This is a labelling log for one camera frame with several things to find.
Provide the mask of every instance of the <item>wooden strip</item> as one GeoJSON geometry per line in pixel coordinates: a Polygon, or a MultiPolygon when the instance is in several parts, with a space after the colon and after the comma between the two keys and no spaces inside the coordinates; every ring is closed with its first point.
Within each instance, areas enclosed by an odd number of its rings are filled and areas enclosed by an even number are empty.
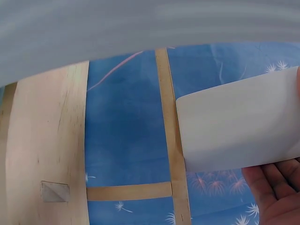
{"type": "Polygon", "coordinates": [[[88,225],[84,120],[88,62],[17,84],[7,137],[11,225],[88,225]],[[68,184],[69,202],[45,203],[40,182],[68,184]]]}
{"type": "Polygon", "coordinates": [[[166,49],[155,50],[176,225],[191,225],[188,188],[172,76],[166,49]]]}
{"type": "Polygon", "coordinates": [[[172,196],[170,182],[87,188],[88,201],[125,201],[170,196],[172,196]]]}
{"type": "Polygon", "coordinates": [[[15,89],[17,83],[7,85],[4,90],[1,114],[0,114],[0,224],[7,225],[8,223],[8,206],[6,196],[6,148],[8,139],[8,127],[15,89]]]}

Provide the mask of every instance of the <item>blue fabric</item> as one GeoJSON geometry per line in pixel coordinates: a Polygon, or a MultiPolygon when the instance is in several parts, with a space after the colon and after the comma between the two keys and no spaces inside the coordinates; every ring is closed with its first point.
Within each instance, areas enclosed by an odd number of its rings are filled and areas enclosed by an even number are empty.
{"type": "MultiPolygon", "coordinates": [[[[300,44],[168,48],[176,98],[300,64],[300,44]]],[[[170,180],[154,51],[90,62],[85,122],[88,187],[170,180]]],[[[193,225],[258,224],[240,170],[187,173],[193,225]]],[[[91,225],[174,224],[172,198],[88,202],[91,225]]]]}

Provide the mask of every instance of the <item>white dandelion pattern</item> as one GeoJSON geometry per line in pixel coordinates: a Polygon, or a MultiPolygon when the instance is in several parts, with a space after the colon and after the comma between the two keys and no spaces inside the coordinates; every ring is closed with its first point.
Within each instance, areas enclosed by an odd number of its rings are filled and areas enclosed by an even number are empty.
{"type": "Polygon", "coordinates": [[[249,215],[254,215],[254,218],[259,215],[259,209],[258,206],[256,204],[251,203],[251,206],[248,206],[248,211],[247,213],[250,213],[249,215]]]}
{"type": "Polygon", "coordinates": [[[86,172],[85,173],[85,182],[88,182],[89,178],[96,178],[96,177],[94,177],[94,176],[88,176],[88,173],[86,172]]]}
{"type": "Polygon", "coordinates": [[[249,223],[249,219],[246,216],[240,216],[240,218],[236,218],[236,222],[233,225],[247,225],[249,223]]]}
{"type": "Polygon", "coordinates": [[[120,212],[121,210],[124,210],[126,212],[133,212],[130,210],[125,209],[124,207],[124,203],[123,202],[118,202],[117,204],[115,204],[116,209],[120,212]]]}
{"type": "Polygon", "coordinates": [[[244,178],[238,179],[230,186],[231,194],[242,194],[247,187],[246,181],[244,178]]]}
{"type": "Polygon", "coordinates": [[[277,67],[278,67],[278,69],[280,69],[280,70],[282,70],[282,69],[287,69],[287,63],[280,60],[280,61],[277,63],[277,67]]]}
{"type": "Polygon", "coordinates": [[[276,71],[276,66],[274,64],[270,64],[267,66],[266,73],[271,73],[276,71]]]}
{"type": "Polygon", "coordinates": [[[271,73],[276,70],[283,70],[283,69],[287,69],[287,68],[289,68],[287,63],[279,60],[276,65],[274,65],[273,63],[268,65],[267,69],[266,69],[266,73],[271,73]]]}
{"type": "Polygon", "coordinates": [[[215,180],[211,182],[208,186],[209,195],[223,195],[225,192],[224,182],[220,180],[215,180]]]}
{"type": "Polygon", "coordinates": [[[170,212],[169,215],[167,216],[167,219],[165,219],[165,220],[168,221],[171,225],[176,225],[174,213],[170,212]]]}

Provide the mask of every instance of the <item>wooden rib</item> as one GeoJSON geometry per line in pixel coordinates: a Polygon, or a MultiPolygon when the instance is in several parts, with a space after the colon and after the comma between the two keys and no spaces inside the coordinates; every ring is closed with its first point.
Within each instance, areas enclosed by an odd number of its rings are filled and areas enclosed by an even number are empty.
{"type": "Polygon", "coordinates": [[[155,50],[155,57],[163,107],[176,225],[191,225],[186,170],[167,50],[155,50]]]}
{"type": "Polygon", "coordinates": [[[89,63],[18,82],[7,136],[11,225],[88,225],[84,120],[89,63]],[[69,202],[44,203],[40,182],[68,184],[69,202]]]}
{"type": "Polygon", "coordinates": [[[172,196],[170,182],[87,188],[88,201],[125,201],[170,196],[172,196]]]}
{"type": "Polygon", "coordinates": [[[13,106],[16,87],[17,83],[13,83],[5,87],[0,114],[0,224],[3,225],[9,224],[6,196],[5,159],[9,118],[13,106]]]}

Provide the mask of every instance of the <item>white paper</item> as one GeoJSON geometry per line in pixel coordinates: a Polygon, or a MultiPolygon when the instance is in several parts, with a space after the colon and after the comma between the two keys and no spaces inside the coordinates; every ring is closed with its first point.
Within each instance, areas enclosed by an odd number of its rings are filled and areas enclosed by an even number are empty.
{"type": "Polygon", "coordinates": [[[226,170],[299,157],[296,75],[293,67],[177,99],[187,170],[226,170]]]}

